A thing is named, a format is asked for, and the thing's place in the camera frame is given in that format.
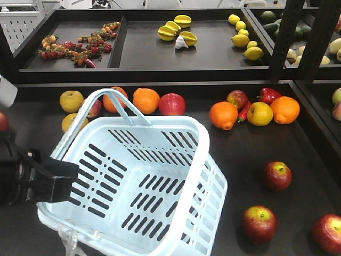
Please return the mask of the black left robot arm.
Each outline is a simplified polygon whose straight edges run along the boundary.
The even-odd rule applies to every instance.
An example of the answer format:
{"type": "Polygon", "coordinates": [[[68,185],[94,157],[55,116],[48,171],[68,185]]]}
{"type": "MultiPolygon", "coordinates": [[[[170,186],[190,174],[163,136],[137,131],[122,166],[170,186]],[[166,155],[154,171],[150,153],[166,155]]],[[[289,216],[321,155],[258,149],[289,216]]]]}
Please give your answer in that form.
{"type": "Polygon", "coordinates": [[[14,177],[15,157],[9,142],[9,119],[2,112],[13,105],[18,89],[1,75],[1,206],[8,204],[14,177]]]}

